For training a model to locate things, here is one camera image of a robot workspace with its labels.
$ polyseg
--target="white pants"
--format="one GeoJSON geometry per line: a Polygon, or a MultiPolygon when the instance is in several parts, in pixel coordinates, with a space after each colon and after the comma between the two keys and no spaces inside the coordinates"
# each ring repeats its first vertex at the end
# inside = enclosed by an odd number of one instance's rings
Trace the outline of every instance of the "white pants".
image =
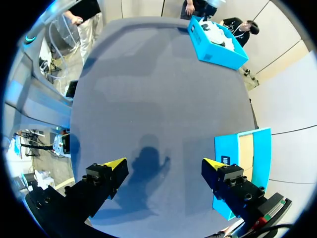
{"type": "Polygon", "coordinates": [[[83,64],[85,64],[86,59],[93,48],[93,44],[100,35],[102,29],[103,19],[101,12],[78,26],[78,33],[80,37],[80,55],[83,60],[83,64]]]}

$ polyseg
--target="white wall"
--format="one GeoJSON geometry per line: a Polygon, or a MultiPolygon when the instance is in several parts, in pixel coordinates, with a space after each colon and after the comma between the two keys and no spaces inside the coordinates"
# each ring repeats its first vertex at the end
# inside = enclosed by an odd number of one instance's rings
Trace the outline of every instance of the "white wall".
{"type": "Polygon", "coordinates": [[[317,123],[317,61],[313,52],[251,90],[259,127],[281,133],[317,123]]]}
{"type": "Polygon", "coordinates": [[[165,0],[163,16],[179,18],[183,3],[184,0],[165,0]]]}
{"type": "Polygon", "coordinates": [[[104,26],[117,19],[122,18],[122,9],[120,0],[97,0],[100,6],[100,10],[103,14],[104,26]]]}
{"type": "Polygon", "coordinates": [[[124,18],[161,16],[164,0],[121,0],[124,18]]]}
{"type": "Polygon", "coordinates": [[[297,44],[301,37],[295,27],[271,1],[255,18],[260,32],[250,35],[250,39],[244,47],[249,61],[245,67],[258,73],[283,53],[297,44]]]}
{"type": "Polygon", "coordinates": [[[279,57],[276,61],[271,63],[269,66],[261,70],[255,75],[255,78],[259,81],[259,84],[273,78],[280,72],[284,71],[287,67],[293,63],[299,61],[305,55],[309,53],[303,40],[300,40],[295,46],[289,51],[279,57]]]}
{"type": "Polygon", "coordinates": [[[269,178],[300,183],[317,181],[317,126],[272,136],[269,178]]]}
{"type": "Polygon", "coordinates": [[[278,192],[293,201],[281,223],[296,221],[316,187],[316,89],[317,61],[310,52],[249,92],[259,127],[271,127],[273,134],[266,196],[278,192]]]}
{"type": "Polygon", "coordinates": [[[226,0],[226,4],[217,10],[212,20],[220,22],[231,17],[253,20],[267,3],[268,0],[226,0]]]}

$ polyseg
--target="blue box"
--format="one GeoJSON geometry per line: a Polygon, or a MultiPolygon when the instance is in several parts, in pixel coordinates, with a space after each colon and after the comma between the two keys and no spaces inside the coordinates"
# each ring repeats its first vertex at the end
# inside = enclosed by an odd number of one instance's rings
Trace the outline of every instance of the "blue box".
{"type": "MultiPolygon", "coordinates": [[[[241,166],[243,158],[240,156],[240,139],[251,134],[253,137],[253,171],[252,177],[248,180],[257,187],[263,186],[266,191],[272,160],[270,128],[216,136],[214,138],[215,160],[228,165],[237,164],[241,166]]],[[[217,200],[215,196],[213,196],[212,207],[227,220],[235,217],[228,205],[222,200],[217,200]]]]}
{"type": "Polygon", "coordinates": [[[226,27],[216,23],[224,31],[225,36],[232,39],[234,51],[210,42],[199,25],[200,20],[201,17],[193,16],[188,26],[188,32],[199,60],[219,64],[234,70],[238,70],[249,60],[240,43],[226,27]]]}

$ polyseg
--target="gray table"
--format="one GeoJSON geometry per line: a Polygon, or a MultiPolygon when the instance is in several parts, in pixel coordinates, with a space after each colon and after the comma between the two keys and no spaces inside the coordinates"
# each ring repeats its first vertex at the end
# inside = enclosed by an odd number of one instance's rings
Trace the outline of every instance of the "gray table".
{"type": "Polygon", "coordinates": [[[76,181],[127,157],[129,176],[92,224],[119,237],[205,237],[233,223],[201,176],[214,136],[255,128],[238,72],[197,60],[188,21],[111,22],[83,69],[71,118],[76,181]]]}

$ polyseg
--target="person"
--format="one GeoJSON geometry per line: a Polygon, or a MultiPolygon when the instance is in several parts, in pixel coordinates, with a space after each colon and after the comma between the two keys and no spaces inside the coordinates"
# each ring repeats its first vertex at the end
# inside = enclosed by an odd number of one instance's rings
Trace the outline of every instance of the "person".
{"type": "Polygon", "coordinates": [[[218,7],[225,0],[185,0],[180,14],[181,19],[190,20],[192,15],[203,17],[204,10],[208,11],[208,17],[214,16],[218,7]]]}
{"type": "Polygon", "coordinates": [[[80,37],[80,55],[85,64],[93,44],[103,28],[102,14],[97,0],[82,0],[64,15],[77,25],[80,37]]]}
{"type": "Polygon", "coordinates": [[[180,13],[180,18],[190,20],[192,15],[202,17],[204,15],[206,4],[207,3],[204,0],[185,0],[180,13]]]}
{"type": "Polygon", "coordinates": [[[254,21],[242,21],[237,17],[224,19],[220,22],[220,25],[227,27],[242,47],[244,47],[249,40],[250,33],[257,35],[260,31],[254,21]]]}

